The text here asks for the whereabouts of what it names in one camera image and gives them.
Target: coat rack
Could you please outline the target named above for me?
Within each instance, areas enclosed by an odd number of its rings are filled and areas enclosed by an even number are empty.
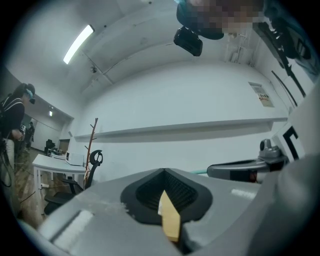
[[[85,187],[87,181],[88,181],[88,177],[89,177],[89,156],[90,156],[90,149],[91,149],[91,143],[93,140],[95,140],[96,138],[94,138],[94,134],[95,134],[95,129],[96,129],[96,125],[98,122],[98,118],[95,119],[94,125],[90,124],[90,126],[92,127],[92,133],[91,133],[91,137],[90,137],[90,142],[89,142],[89,147],[84,146],[87,150],[88,153],[86,154],[86,165],[85,165],[85,174],[84,174],[84,180],[83,180],[83,187]]]

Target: person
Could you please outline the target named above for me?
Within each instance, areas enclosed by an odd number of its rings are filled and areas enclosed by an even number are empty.
[[[2,139],[5,140],[6,154],[8,163],[5,163],[5,157],[1,154],[0,179],[4,195],[15,216],[20,211],[20,202],[15,188],[15,140],[21,140],[23,133],[20,131],[21,122],[25,115],[25,106],[31,101],[34,103],[35,87],[32,84],[20,84],[12,94],[1,102],[4,110],[1,119],[0,132]]]
[[[31,147],[31,143],[34,141],[34,133],[35,133],[35,127],[34,127],[34,123],[31,121],[30,122],[30,128],[27,129],[26,133],[25,133],[25,137],[24,137],[24,141],[25,141],[25,150],[30,150]]]

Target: green tube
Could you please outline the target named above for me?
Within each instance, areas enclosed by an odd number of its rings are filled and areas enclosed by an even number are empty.
[[[207,170],[193,170],[191,171],[192,174],[206,174]]]

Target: ceiling light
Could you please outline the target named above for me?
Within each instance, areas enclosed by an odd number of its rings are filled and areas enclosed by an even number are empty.
[[[73,55],[79,49],[79,47],[83,44],[83,42],[94,32],[94,29],[88,25],[85,29],[80,33],[80,35],[76,38],[76,40],[71,45],[70,49],[66,53],[63,58],[63,61],[68,64]]]

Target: fluorescent light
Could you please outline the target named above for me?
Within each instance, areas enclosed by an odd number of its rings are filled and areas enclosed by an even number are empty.
[[[85,29],[80,33],[80,35],[76,38],[76,40],[71,45],[70,49],[64,56],[63,61],[68,64],[73,55],[79,49],[79,47],[83,44],[83,42],[94,32],[93,28],[88,25]]]

